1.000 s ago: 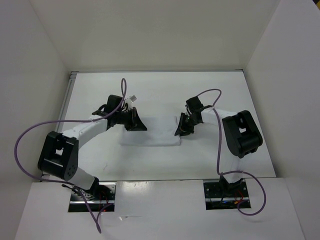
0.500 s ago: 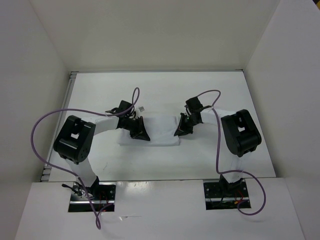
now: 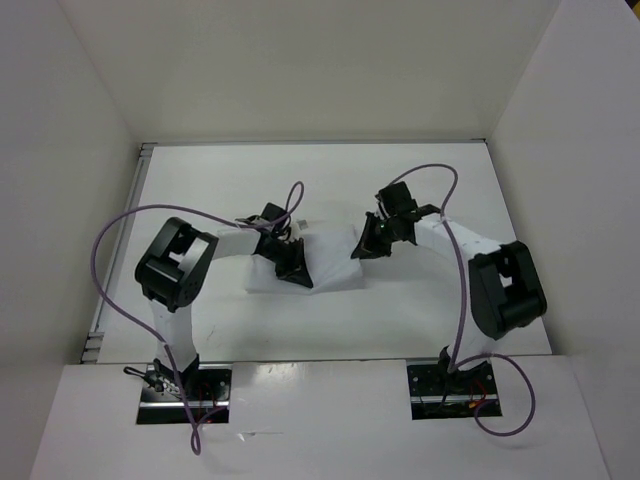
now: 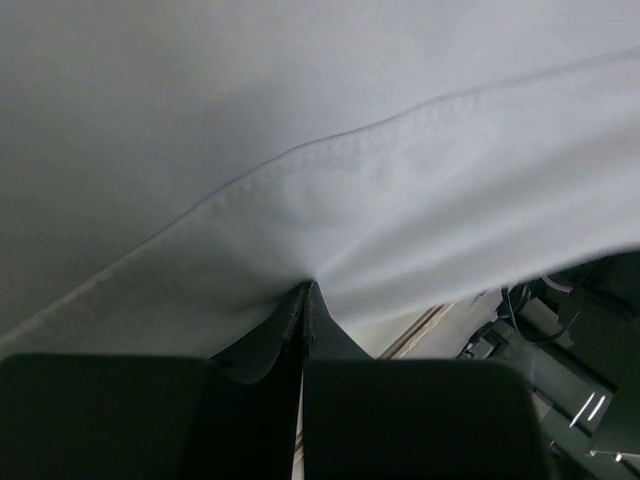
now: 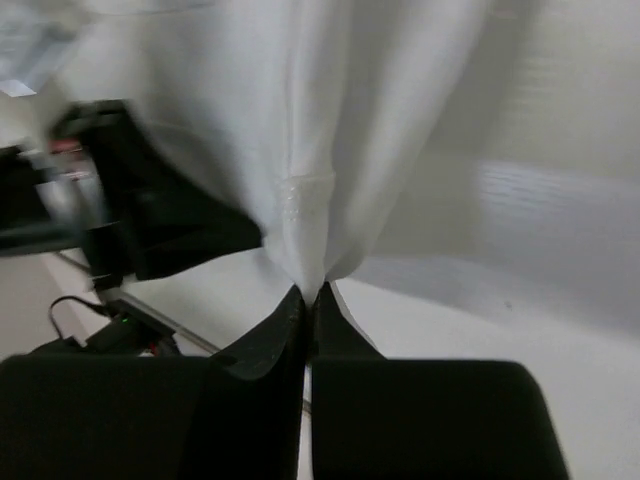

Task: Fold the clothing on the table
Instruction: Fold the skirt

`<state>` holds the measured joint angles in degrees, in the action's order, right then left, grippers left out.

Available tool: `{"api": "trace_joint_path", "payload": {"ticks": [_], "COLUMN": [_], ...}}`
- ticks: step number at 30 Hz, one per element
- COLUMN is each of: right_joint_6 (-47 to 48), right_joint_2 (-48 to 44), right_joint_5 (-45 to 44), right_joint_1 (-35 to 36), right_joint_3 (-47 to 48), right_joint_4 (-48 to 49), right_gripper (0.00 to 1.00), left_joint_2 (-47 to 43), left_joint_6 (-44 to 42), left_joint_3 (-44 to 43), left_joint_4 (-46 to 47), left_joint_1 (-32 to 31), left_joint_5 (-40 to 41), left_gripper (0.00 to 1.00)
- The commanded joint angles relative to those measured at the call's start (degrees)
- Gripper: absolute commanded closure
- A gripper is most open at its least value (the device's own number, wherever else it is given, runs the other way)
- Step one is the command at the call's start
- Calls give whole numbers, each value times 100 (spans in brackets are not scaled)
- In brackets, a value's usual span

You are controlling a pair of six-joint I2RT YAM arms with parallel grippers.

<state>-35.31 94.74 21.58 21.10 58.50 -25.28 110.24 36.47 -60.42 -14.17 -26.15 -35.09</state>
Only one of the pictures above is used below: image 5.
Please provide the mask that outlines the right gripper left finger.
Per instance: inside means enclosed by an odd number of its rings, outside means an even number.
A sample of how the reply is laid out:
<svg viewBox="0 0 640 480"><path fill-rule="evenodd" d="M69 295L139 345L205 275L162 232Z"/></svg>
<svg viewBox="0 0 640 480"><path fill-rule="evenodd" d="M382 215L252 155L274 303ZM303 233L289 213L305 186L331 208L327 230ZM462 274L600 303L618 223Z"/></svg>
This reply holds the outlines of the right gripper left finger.
<svg viewBox="0 0 640 480"><path fill-rule="evenodd" d="M1 365L5 479L293 479L305 304L210 357L34 352Z"/></svg>

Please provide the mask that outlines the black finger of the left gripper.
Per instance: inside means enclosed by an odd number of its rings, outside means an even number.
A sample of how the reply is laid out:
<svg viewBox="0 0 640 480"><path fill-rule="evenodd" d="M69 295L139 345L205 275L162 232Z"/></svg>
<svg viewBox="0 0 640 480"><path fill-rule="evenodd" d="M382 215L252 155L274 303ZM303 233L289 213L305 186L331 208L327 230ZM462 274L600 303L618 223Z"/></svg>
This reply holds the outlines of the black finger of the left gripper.
<svg viewBox="0 0 640 480"><path fill-rule="evenodd" d="M98 101L95 107L89 152L109 210L120 275L164 278L260 246L256 223L171 166L124 102Z"/></svg>

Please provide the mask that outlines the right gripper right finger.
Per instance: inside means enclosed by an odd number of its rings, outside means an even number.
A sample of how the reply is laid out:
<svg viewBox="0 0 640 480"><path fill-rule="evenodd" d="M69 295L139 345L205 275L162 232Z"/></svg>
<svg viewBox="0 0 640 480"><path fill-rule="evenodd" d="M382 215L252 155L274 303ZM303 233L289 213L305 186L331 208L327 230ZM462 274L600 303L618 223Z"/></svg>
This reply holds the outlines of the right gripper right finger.
<svg viewBox="0 0 640 480"><path fill-rule="evenodd" d="M565 479L543 392L521 364L389 359L325 284L311 311L317 479Z"/></svg>

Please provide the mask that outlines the white skirt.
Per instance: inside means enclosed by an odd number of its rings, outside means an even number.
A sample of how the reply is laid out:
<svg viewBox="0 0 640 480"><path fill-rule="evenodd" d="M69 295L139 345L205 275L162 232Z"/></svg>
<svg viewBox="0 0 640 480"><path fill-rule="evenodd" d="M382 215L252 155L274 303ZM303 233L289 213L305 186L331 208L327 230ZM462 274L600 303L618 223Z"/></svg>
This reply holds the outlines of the white skirt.
<svg viewBox="0 0 640 480"><path fill-rule="evenodd" d="M262 229L312 302L371 251L489 1L90 1L77 80Z"/></svg>

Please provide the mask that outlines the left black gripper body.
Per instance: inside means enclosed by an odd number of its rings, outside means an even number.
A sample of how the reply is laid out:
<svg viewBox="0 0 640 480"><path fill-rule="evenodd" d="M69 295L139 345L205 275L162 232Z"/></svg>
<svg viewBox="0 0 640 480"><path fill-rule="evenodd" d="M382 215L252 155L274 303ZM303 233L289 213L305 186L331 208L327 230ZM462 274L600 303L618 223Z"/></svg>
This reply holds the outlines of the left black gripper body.
<svg viewBox="0 0 640 480"><path fill-rule="evenodd" d="M126 278L115 218L88 141L101 123L95 103L1 102L1 255L77 249L93 287Z"/></svg>

